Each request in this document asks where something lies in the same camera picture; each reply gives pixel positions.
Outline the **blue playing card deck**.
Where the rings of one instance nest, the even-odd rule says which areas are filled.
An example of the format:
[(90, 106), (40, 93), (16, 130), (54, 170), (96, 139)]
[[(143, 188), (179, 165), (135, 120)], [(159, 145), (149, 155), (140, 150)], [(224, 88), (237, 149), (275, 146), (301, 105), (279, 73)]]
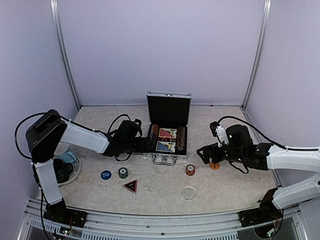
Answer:
[(174, 153), (176, 151), (176, 143), (172, 141), (158, 141), (156, 151)]

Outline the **red poker chip stack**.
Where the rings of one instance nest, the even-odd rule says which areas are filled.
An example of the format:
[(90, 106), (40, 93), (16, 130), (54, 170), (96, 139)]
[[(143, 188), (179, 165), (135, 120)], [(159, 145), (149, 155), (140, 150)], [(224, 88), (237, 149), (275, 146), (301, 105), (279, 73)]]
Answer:
[(192, 164), (188, 164), (186, 167), (185, 167), (185, 173), (187, 176), (193, 176), (196, 172), (196, 168), (194, 165)]

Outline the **red playing card deck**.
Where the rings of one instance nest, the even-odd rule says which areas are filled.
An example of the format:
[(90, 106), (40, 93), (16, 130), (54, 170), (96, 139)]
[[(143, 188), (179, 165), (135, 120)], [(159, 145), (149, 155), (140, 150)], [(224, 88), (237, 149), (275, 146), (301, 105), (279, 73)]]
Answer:
[(176, 139), (177, 138), (177, 129), (173, 128), (160, 128), (158, 137), (161, 139)]

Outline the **aluminium poker case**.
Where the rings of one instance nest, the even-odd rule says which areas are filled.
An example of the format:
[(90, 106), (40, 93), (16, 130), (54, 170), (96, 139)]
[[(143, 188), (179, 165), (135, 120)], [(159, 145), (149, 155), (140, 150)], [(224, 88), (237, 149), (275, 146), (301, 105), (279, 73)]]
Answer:
[(143, 154), (155, 165), (173, 166), (187, 159), (191, 93), (148, 91), (151, 148)]

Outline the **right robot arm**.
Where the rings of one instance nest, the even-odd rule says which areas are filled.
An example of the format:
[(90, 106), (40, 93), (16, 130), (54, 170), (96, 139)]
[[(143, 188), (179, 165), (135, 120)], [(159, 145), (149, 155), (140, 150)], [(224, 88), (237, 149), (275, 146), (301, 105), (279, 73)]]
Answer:
[(277, 210), (312, 200), (320, 196), (320, 151), (317, 148), (279, 147), (274, 143), (254, 144), (248, 128), (236, 124), (224, 129), (217, 122), (210, 125), (217, 142), (196, 151), (205, 164), (227, 161), (233, 167), (242, 164), (247, 174), (249, 169), (261, 171), (288, 169), (313, 172), (308, 179), (295, 184), (273, 188), (261, 200), (256, 218), (266, 222)]

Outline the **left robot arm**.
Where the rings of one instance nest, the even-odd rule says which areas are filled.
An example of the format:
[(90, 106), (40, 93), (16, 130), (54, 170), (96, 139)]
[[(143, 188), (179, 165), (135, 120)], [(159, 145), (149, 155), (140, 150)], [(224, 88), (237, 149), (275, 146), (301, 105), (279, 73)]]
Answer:
[(50, 214), (61, 223), (70, 218), (70, 211), (62, 205), (64, 200), (54, 170), (54, 152), (60, 143), (114, 158), (122, 154), (147, 153), (152, 149), (150, 137), (142, 136), (142, 122), (138, 119), (124, 120), (118, 129), (102, 132), (67, 119), (54, 109), (36, 116), (39, 119), (25, 134), (30, 152), (28, 159), (41, 193), (51, 206)]

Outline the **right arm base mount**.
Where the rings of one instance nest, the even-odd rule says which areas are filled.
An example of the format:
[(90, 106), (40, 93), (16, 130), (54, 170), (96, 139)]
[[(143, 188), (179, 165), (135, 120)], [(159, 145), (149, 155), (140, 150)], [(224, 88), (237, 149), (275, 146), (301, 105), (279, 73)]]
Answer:
[(257, 208), (243, 210), (238, 213), (242, 227), (249, 227), (281, 219), (283, 211), (277, 209), (270, 199), (263, 199)]

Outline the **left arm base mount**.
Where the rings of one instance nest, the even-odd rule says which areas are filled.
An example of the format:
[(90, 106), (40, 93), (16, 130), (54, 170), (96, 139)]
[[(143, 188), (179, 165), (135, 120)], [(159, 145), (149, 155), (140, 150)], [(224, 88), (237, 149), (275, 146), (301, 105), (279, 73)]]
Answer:
[(46, 206), (43, 217), (70, 227), (84, 228), (88, 213), (82, 210), (76, 210), (66, 207), (65, 200), (55, 204), (48, 204)]

